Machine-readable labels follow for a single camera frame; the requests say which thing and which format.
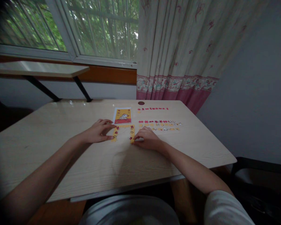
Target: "table leg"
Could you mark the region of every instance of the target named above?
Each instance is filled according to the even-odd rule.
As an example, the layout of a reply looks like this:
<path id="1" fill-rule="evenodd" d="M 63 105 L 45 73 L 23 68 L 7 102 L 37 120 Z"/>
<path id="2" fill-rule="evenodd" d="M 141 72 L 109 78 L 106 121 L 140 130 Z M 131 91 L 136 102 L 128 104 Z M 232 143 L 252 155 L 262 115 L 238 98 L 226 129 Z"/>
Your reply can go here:
<path id="1" fill-rule="evenodd" d="M 50 98 L 53 99 L 54 102 L 58 102 L 61 100 L 61 98 L 57 97 L 55 94 L 53 94 L 48 88 L 46 88 L 41 82 L 39 82 L 35 77 L 28 76 L 28 75 L 22 75 L 26 80 L 28 80 L 30 83 L 32 83 L 34 86 L 36 86 L 38 89 L 40 89 L 42 92 L 44 92 L 46 95 L 48 95 Z"/>
<path id="2" fill-rule="evenodd" d="M 82 85 L 81 81 L 79 80 L 78 76 L 73 77 L 75 83 L 77 84 L 77 86 L 79 87 L 79 89 L 81 90 L 81 92 L 84 94 L 84 97 L 86 98 L 87 102 L 91 102 L 92 99 L 90 98 L 90 96 L 88 95 L 87 91 L 85 90 L 84 86 Z"/>

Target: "wooden table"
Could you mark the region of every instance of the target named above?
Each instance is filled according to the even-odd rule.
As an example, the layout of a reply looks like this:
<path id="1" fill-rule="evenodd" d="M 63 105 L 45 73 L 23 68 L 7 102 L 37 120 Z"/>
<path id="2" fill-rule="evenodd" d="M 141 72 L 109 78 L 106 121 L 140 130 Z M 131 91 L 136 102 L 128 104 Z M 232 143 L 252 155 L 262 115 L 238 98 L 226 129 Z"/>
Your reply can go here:
<path id="1" fill-rule="evenodd" d="M 54 102 L 58 102 L 61 99 L 53 94 L 48 88 L 46 88 L 41 82 L 39 82 L 34 76 L 43 77 L 66 77 L 73 78 L 81 92 L 86 98 L 87 102 L 91 102 L 87 91 L 82 85 L 78 75 L 90 70 L 87 66 L 65 65 L 46 62 L 30 62 L 30 61 L 16 61 L 16 62 L 1 62 L 0 74 L 12 74 L 22 76 L 35 87 L 40 89 L 46 95 L 48 95 Z"/>
<path id="2" fill-rule="evenodd" d="M 136 132 L 145 121 L 175 121 L 167 131 L 154 131 L 162 140 L 208 168 L 235 163 L 235 157 L 181 101 L 61 100 L 51 102 L 0 133 L 0 190 L 2 197 L 39 167 L 72 136 L 114 108 L 131 107 Z M 151 128 L 159 128 L 148 122 Z M 95 143 L 68 171 L 49 201 L 79 201 L 183 178 L 155 151 L 130 144 L 130 128 L 120 128 L 116 142 Z"/>

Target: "forearm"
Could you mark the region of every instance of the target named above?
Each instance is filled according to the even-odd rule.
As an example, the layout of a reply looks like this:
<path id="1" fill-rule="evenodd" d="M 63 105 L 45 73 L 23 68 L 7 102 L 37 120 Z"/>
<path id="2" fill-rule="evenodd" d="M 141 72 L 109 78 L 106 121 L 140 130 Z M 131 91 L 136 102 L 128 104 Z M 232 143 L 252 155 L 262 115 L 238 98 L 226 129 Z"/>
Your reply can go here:
<path id="1" fill-rule="evenodd" d="M 79 136 L 69 139 L 2 200 L 13 222 L 26 222 L 50 197 L 60 176 L 82 145 Z"/>
<path id="2" fill-rule="evenodd" d="M 222 190 L 233 195 L 227 184 L 210 169 L 167 143 L 163 143 L 162 153 L 201 192 L 209 194 Z"/>

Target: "white sleeve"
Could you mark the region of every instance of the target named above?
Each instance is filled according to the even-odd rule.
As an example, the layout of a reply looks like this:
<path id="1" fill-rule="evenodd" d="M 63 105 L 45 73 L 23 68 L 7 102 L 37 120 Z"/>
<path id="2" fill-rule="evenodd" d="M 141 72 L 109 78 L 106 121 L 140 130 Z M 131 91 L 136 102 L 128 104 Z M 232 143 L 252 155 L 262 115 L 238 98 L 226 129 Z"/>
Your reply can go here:
<path id="1" fill-rule="evenodd" d="M 209 194 L 204 210 L 204 224 L 252 225 L 241 203 L 231 194 L 224 191 L 213 191 Z"/>

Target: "hand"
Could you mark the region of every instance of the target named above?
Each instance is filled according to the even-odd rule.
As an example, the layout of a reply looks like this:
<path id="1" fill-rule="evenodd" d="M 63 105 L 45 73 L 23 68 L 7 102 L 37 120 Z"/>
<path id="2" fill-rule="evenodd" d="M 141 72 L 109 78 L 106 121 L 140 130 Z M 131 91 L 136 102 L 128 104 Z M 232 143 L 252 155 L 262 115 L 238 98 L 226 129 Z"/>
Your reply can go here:
<path id="1" fill-rule="evenodd" d="M 96 143 L 111 140 L 113 136 L 106 136 L 106 134 L 116 125 L 111 124 L 112 121 L 99 119 L 90 128 L 79 134 L 84 143 Z"/>
<path id="2" fill-rule="evenodd" d="M 138 138 L 143 138 L 143 141 L 135 141 L 134 145 L 155 150 L 164 154 L 164 142 L 157 137 L 157 135 L 148 127 L 143 127 L 135 135 L 134 140 Z"/>

